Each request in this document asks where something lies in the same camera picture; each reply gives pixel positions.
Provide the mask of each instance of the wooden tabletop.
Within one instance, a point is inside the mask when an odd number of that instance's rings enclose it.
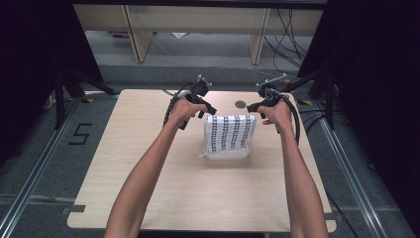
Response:
[[[262,101],[256,92],[210,91],[204,98],[217,115],[249,114],[235,106]],[[112,112],[89,171],[70,212],[72,228],[105,228],[127,175],[161,129],[170,96],[161,90],[124,90]],[[257,126],[251,154],[242,160],[205,157],[204,122],[192,118],[179,130],[157,182],[142,229],[200,231],[289,231],[280,137],[273,126]],[[331,214],[304,130],[299,148]],[[327,220],[330,232],[334,220]]]

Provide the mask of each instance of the black and white patterned towel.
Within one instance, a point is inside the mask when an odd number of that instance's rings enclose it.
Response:
[[[255,126],[256,118],[253,115],[208,116],[205,128],[206,153],[250,148]]]

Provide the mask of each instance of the black cable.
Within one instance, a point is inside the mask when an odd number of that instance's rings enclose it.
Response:
[[[281,93],[279,95],[280,95],[281,99],[283,99],[286,102],[287,106],[290,108],[291,113],[293,114],[294,126],[295,126],[295,131],[296,131],[295,138],[296,138],[296,143],[299,144],[300,123],[299,123],[299,117],[297,115],[297,110],[286,96],[282,95]]]
[[[300,67],[300,63],[299,63],[299,62],[297,62],[297,61],[293,60],[292,58],[290,58],[290,57],[288,57],[287,55],[285,55],[285,54],[283,54],[282,52],[280,52],[280,51],[278,50],[278,46],[275,48],[275,47],[271,44],[271,42],[270,42],[270,41],[269,41],[266,37],[264,37],[264,39],[265,39],[265,41],[268,43],[269,47],[270,47],[270,48],[274,51],[274,55],[275,55],[275,54],[277,54],[277,55],[279,55],[279,56],[283,57],[285,60],[287,60],[287,61],[291,62],[291,63],[292,63],[292,64],[294,64],[295,66]]]
[[[300,52],[296,46],[297,45],[296,40],[294,39],[293,24],[291,22],[291,16],[292,16],[292,10],[289,9],[289,24],[288,25],[290,25],[291,37],[290,37],[290,34],[288,34],[288,37],[289,37],[289,40],[293,43],[294,49],[296,50],[297,58],[300,60],[300,62],[303,62],[302,56],[300,55]]]
[[[295,48],[295,51],[290,50],[290,49],[288,49],[288,48],[286,48],[286,47],[284,47],[284,48],[285,48],[285,49],[287,49],[287,50],[289,50],[290,52],[293,52],[293,53],[297,54],[297,57],[299,58],[300,62],[303,62],[302,54],[300,53],[300,51],[298,50],[298,48],[300,48],[300,49],[301,49],[303,52],[305,52],[305,53],[306,53],[306,51],[305,51],[305,50],[303,50],[303,49],[299,46],[299,44],[297,44],[296,40],[294,39],[293,24],[292,24],[292,21],[291,21],[291,18],[292,18],[292,10],[291,10],[291,9],[289,9],[289,21],[288,21],[288,23],[287,23],[287,26],[285,25],[285,23],[284,23],[284,21],[283,21],[283,19],[282,19],[282,17],[281,17],[281,14],[280,14],[279,9],[277,9],[277,15],[278,15],[278,17],[279,17],[279,19],[280,19],[280,21],[281,21],[281,24],[283,25],[283,28],[284,28],[284,34],[283,34],[283,37],[281,38],[280,43],[282,42],[282,40],[284,39],[284,37],[287,35],[287,37],[289,38],[289,40],[290,40],[290,41],[291,41],[291,43],[293,44],[293,46],[294,46],[294,48]],[[289,32],[288,32],[288,28],[289,28],[289,26],[290,26],[291,36],[290,36],[290,34],[289,34]]]
[[[293,9],[289,9],[289,20],[290,20],[290,31],[291,31],[291,38],[293,39],[294,44],[300,48],[300,50],[302,50],[304,53],[307,53],[303,48],[300,47],[300,45],[296,42],[296,40],[294,39],[294,32],[293,32],[293,23],[291,22],[291,17],[293,14]]]
[[[324,114],[317,114],[317,115],[311,116],[311,117],[307,118],[306,120],[304,120],[303,124],[305,124],[306,122],[308,122],[309,120],[311,120],[314,117],[319,117],[320,115],[324,115]]]
[[[169,96],[173,96],[174,94],[173,93],[170,93],[168,90],[166,90],[166,89],[162,89],[162,91],[164,92],[164,93],[166,93],[167,95],[169,95]]]
[[[175,94],[172,94],[172,98],[170,99],[169,105],[167,106],[166,113],[164,114],[163,118],[163,126],[166,124],[167,120],[169,119],[170,112],[172,111],[172,107],[175,104],[175,102],[178,100],[178,94],[186,87],[191,86],[192,82],[185,83]]]
[[[333,199],[333,197],[328,193],[328,191],[325,191],[327,193],[328,198],[333,202],[334,206],[337,208],[337,210],[340,212],[340,215],[343,217],[343,220],[346,222],[346,224],[349,226],[349,228],[352,230],[353,235],[355,235],[356,238],[359,238],[358,233],[356,233],[355,228],[353,228],[352,224],[350,224],[347,217],[344,215],[343,211],[340,209],[339,205],[336,203],[336,201]]]
[[[315,120],[313,120],[311,122],[311,124],[309,124],[309,126],[306,128],[306,134],[309,133],[309,131],[311,130],[312,126],[315,125],[315,123],[317,123],[319,120],[321,120],[322,118],[326,117],[327,114],[322,114],[322,115],[318,115],[318,118],[316,118]]]
[[[269,94],[272,96],[272,93],[277,94],[280,97],[280,100],[283,99],[284,102],[287,104],[287,106],[290,108],[290,111],[293,115],[293,119],[294,119],[294,127],[295,127],[295,139],[296,139],[296,143],[299,144],[299,139],[300,139],[300,123],[299,123],[299,117],[297,114],[297,110],[296,108],[293,106],[293,104],[290,102],[290,100],[283,94],[281,94],[279,91],[272,89],[272,88],[267,88],[265,90],[265,97],[267,97],[267,93],[269,92]]]

